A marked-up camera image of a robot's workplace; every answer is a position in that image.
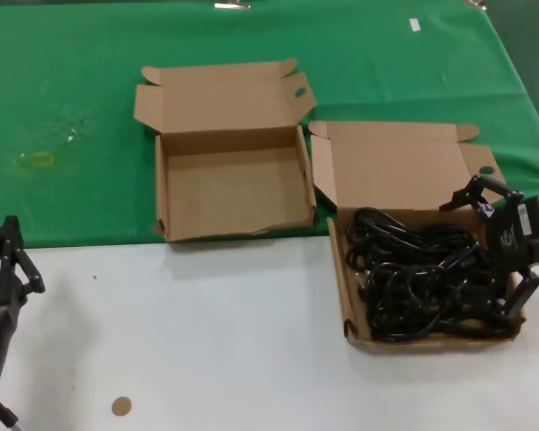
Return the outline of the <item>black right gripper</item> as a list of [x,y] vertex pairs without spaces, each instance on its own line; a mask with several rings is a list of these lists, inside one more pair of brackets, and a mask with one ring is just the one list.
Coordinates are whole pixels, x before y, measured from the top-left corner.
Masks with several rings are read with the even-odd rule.
[[[485,190],[509,203],[494,212],[483,195]],[[439,207],[441,212],[465,206],[471,206],[475,212],[494,212],[486,224],[487,246],[494,267],[489,308],[506,317],[517,317],[539,287],[539,275],[531,270],[539,263],[539,202],[518,203],[523,198],[522,192],[491,176],[474,175],[464,188],[453,193],[449,202]],[[508,290],[515,272],[522,277],[521,281]]]

